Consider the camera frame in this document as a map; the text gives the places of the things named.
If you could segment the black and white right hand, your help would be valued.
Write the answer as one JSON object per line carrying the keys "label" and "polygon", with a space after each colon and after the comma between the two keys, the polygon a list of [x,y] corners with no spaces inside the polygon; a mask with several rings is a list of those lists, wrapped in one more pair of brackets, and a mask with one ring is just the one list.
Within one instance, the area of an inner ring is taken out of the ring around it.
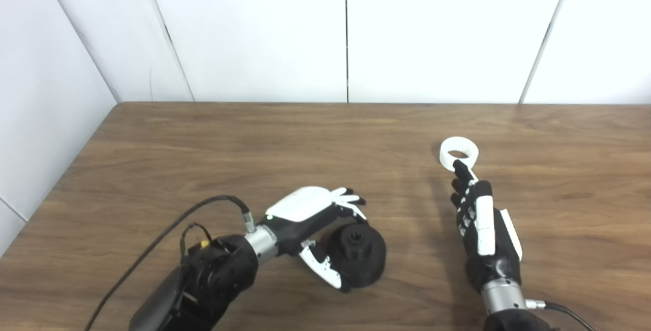
{"label": "black and white right hand", "polygon": [[495,208],[489,181],[474,178],[460,159],[454,161],[453,169],[450,200],[456,209],[470,285],[478,292],[497,279],[521,285],[521,246],[508,212]]}

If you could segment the black and white left hand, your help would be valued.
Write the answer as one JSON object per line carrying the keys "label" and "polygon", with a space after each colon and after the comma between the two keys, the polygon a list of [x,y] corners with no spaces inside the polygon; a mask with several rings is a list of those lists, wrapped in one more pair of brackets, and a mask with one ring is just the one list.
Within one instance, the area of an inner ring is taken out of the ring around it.
{"label": "black and white left hand", "polygon": [[330,286],[347,293],[351,286],[334,269],[330,256],[312,236],[338,218],[352,218],[356,224],[368,224],[360,210],[365,203],[365,199],[350,188],[301,187],[270,206],[259,224],[272,234],[277,257],[300,257]]}

